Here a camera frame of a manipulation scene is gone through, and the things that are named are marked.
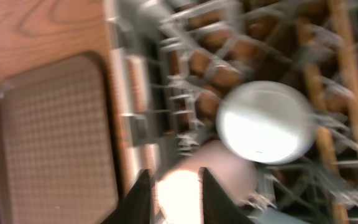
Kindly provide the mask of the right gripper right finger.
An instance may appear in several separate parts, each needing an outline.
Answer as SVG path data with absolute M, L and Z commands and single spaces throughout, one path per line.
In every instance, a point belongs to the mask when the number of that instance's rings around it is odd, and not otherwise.
M 199 171 L 202 177 L 204 224 L 254 224 L 229 198 L 207 167 Z

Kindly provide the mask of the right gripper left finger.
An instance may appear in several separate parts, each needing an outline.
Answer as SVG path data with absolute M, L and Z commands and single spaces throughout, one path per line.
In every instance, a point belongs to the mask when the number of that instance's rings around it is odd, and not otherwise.
M 152 211 L 151 179 L 143 170 L 124 200 L 101 224 L 149 224 Z

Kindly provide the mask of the pink plastic cup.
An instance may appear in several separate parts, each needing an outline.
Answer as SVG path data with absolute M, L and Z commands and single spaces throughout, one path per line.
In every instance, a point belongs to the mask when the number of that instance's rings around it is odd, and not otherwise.
M 257 171 L 221 141 L 209 141 L 192 156 L 168 171 L 157 184 L 157 200 L 169 223 L 203 223 L 201 214 L 201 177 L 206 167 L 237 206 L 242 206 L 255 191 Z

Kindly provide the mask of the light blue plastic cup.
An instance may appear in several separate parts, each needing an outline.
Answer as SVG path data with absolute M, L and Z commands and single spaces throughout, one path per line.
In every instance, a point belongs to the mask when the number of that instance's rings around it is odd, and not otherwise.
M 278 82 L 239 85 L 219 105 L 221 141 L 239 157 L 261 164 L 293 162 L 312 147 L 316 121 L 307 98 Z

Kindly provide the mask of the light blue bowl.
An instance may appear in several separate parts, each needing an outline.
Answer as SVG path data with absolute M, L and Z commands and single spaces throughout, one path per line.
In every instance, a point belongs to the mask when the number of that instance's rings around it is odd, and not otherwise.
M 248 217 L 256 224 L 309 224 L 272 208 L 254 210 Z

